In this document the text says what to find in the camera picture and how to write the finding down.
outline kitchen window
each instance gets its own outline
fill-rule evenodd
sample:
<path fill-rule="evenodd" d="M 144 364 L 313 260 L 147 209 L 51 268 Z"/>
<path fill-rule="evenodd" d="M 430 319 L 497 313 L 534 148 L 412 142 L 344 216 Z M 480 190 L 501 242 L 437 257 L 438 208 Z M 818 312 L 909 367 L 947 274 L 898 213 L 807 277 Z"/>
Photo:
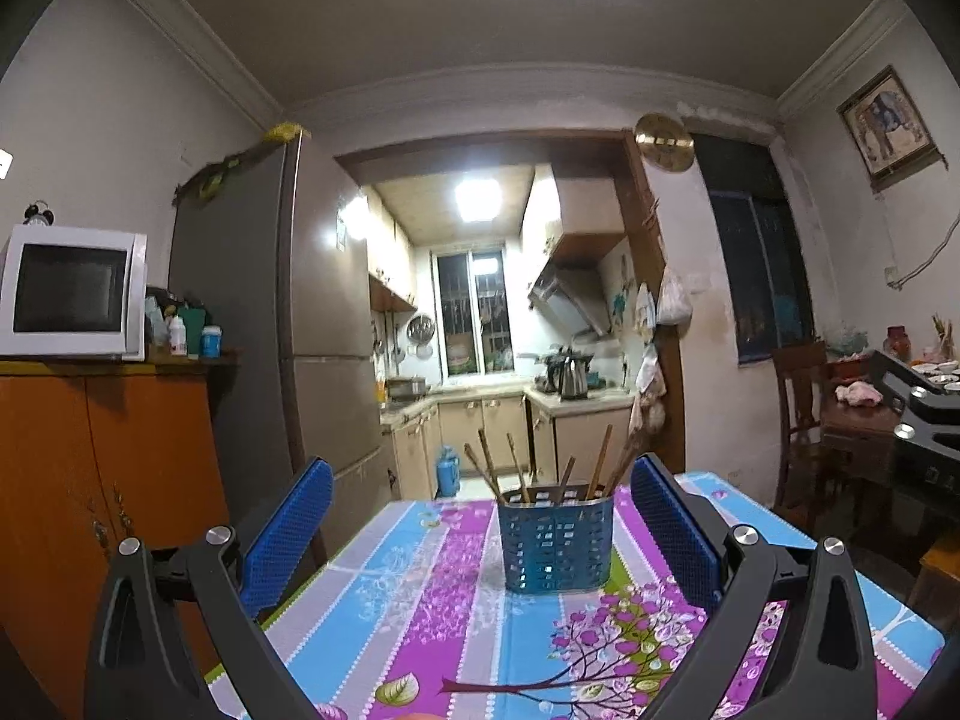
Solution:
<path fill-rule="evenodd" d="M 786 192 L 763 146 L 695 136 L 730 282 L 741 362 L 811 341 L 813 310 Z"/>
<path fill-rule="evenodd" d="M 502 250 L 434 255 L 443 376 L 514 369 Z"/>

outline screw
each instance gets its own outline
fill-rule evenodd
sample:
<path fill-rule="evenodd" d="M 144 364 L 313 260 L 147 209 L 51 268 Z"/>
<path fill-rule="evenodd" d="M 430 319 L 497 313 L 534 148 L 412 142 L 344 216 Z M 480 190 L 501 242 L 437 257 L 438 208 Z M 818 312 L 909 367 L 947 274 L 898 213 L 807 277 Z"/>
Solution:
<path fill-rule="evenodd" d="M 139 538 L 124 538 L 120 542 L 120 546 L 117 547 L 117 550 L 121 555 L 130 556 L 136 555 L 136 551 L 140 548 L 140 539 Z"/>
<path fill-rule="evenodd" d="M 210 528 L 206 532 L 206 543 L 213 544 L 226 544 L 229 541 L 230 536 L 233 531 L 230 528 L 227 528 L 226 525 L 217 525 L 215 528 Z"/>
<path fill-rule="evenodd" d="M 757 533 L 757 528 L 751 527 L 750 525 L 737 525 L 736 528 L 733 529 L 733 537 L 737 543 L 748 547 L 760 540 L 760 534 Z"/>
<path fill-rule="evenodd" d="M 828 536 L 824 539 L 824 549 L 826 549 L 830 555 L 843 555 L 846 547 L 843 546 L 843 541 L 840 541 L 836 536 Z"/>

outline white microwave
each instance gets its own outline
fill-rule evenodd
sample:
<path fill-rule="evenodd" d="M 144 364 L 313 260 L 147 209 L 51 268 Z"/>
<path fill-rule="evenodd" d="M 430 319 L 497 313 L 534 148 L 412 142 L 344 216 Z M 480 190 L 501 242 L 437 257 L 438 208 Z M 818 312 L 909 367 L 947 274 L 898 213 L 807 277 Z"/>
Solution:
<path fill-rule="evenodd" d="M 143 360 L 147 236 L 13 229 L 0 283 L 0 356 Z"/>

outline blue stripe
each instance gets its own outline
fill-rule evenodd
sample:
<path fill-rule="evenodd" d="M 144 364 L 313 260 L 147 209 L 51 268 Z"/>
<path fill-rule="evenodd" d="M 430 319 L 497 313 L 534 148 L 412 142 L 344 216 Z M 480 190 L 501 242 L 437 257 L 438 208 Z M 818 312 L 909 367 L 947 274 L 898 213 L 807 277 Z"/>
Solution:
<path fill-rule="evenodd" d="M 503 610 L 503 638 L 500 644 L 498 685 L 529 685 L 547 680 L 565 669 L 558 659 L 549 659 L 554 621 L 563 622 L 559 595 L 517 595 L 506 593 Z M 569 706 L 539 707 L 541 701 L 569 701 L 570 688 L 531 691 L 536 701 L 508 693 L 497 693 L 493 706 L 496 720 L 548 720 L 565 715 Z"/>
<path fill-rule="evenodd" d="M 330 610 L 287 668 L 314 704 L 327 704 L 347 678 L 403 580 L 426 535 L 423 512 L 429 503 L 412 504 L 387 533 L 356 579 Z"/>
<path fill-rule="evenodd" d="M 683 478 L 696 485 L 707 500 L 730 512 L 737 521 L 749 523 L 757 528 L 770 543 L 803 547 L 803 549 L 814 546 L 813 539 L 784 522 L 769 509 L 747 498 L 719 477 L 711 473 L 698 473 L 688 474 Z M 726 493 L 721 499 L 712 495 L 712 493 L 721 492 Z M 857 573 L 856 576 L 860 582 L 860 591 L 863 593 L 863 603 L 867 608 L 867 618 L 870 619 L 870 625 L 879 631 L 894 620 L 904 605 L 863 574 Z M 885 640 L 898 647 L 921 668 L 928 668 L 934 652 L 944 646 L 944 637 L 925 620 L 912 613 L 902 615 L 901 620 L 901 624 L 885 635 Z"/>

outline kettle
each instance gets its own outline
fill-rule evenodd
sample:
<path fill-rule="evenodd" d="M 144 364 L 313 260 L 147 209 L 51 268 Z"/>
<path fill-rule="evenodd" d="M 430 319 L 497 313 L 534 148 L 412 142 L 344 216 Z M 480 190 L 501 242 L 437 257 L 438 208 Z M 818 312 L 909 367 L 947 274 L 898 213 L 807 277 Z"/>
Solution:
<path fill-rule="evenodd" d="M 556 359 L 547 367 L 546 377 L 551 388 L 560 394 L 560 400 L 579 400 L 587 397 L 587 371 L 592 354 L 577 354 L 572 349 L 566 353 L 560 351 Z"/>

